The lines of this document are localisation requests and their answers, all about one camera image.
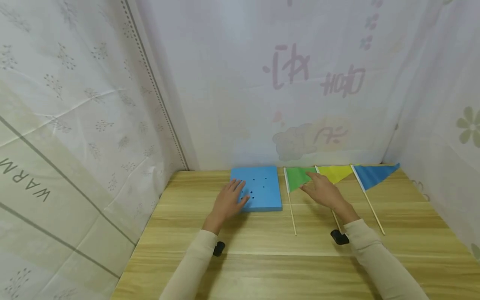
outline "fabric backdrop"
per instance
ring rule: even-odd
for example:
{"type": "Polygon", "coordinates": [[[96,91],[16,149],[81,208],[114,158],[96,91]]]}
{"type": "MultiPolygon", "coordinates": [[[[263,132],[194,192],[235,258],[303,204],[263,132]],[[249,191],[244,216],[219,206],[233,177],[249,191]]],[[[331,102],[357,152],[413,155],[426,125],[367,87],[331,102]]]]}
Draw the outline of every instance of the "fabric backdrop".
{"type": "Polygon", "coordinates": [[[425,16],[398,129],[385,156],[480,261],[480,2],[448,1],[425,16]]]}
{"type": "Polygon", "coordinates": [[[192,169],[380,163],[441,1],[138,1],[192,169]]]}
{"type": "Polygon", "coordinates": [[[109,299],[185,169],[128,6],[0,0],[0,299],[109,299]]]}

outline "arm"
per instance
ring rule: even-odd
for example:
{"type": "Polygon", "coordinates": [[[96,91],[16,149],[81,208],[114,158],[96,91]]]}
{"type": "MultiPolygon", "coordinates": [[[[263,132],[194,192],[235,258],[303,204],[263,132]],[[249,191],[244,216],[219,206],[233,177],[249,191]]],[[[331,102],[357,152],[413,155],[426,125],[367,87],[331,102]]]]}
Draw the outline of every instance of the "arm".
{"type": "Polygon", "coordinates": [[[385,248],[378,235],[360,219],[338,188],[325,176],[307,172],[314,187],[302,186],[317,203],[327,206],[345,224],[352,250],[375,284],[383,300],[428,300],[420,285],[385,248]]]}
{"type": "Polygon", "coordinates": [[[212,258],[223,223],[239,213],[250,198],[245,196],[240,203],[237,203],[244,186],[245,181],[234,179],[222,188],[202,230],[190,244],[159,300],[193,300],[195,298],[200,281],[212,258]]]}

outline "left hand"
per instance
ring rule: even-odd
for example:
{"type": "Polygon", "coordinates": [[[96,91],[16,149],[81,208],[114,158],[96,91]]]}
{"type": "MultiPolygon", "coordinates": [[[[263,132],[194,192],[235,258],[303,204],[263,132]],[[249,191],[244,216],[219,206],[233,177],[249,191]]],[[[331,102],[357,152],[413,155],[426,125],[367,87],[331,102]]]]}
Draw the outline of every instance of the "left hand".
{"type": "Polygon", "coordinates": [[[245,196],[237,203],[240,191],[244,186],[244,180],[233,179],[222,188],[216,197],[212,212],[205,220],[204,230],[211,231],[218,235],[223,223],[240,212],[248,199],[250,199],[250,196],[245,196]]]}

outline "beige sleeve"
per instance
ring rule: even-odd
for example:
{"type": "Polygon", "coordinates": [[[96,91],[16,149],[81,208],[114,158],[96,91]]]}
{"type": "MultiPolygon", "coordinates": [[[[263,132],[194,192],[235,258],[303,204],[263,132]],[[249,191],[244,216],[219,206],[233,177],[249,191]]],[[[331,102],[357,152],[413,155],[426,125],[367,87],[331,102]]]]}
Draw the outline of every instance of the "beige sleeve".
{"type": "Polygon", "coordinates": [[[353,253],[383,300],[428,300],[417,281],[363,220],[346,224],[345,230],[353,253]]]}
{"type": "Polygon", "coordinates": [[[160,295],[160,300],[193,300],[207,270],[217,235],[200,230],[160,295]]]}

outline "right hand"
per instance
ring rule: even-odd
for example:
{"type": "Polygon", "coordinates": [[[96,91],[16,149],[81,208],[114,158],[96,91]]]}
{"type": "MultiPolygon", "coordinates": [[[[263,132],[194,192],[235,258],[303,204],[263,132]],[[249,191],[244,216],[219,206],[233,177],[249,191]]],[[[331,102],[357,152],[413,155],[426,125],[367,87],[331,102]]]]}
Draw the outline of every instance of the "right hand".
{"type": "Polygon", "coordinates": [[[300,186],[300,189],[306,192],[315,202],[332,210],[336,210],[347,203],[338,188],[326,176],[312,172],[306,172],[306,174],[312,179],[313,187],[304,184],[300,186]]]}

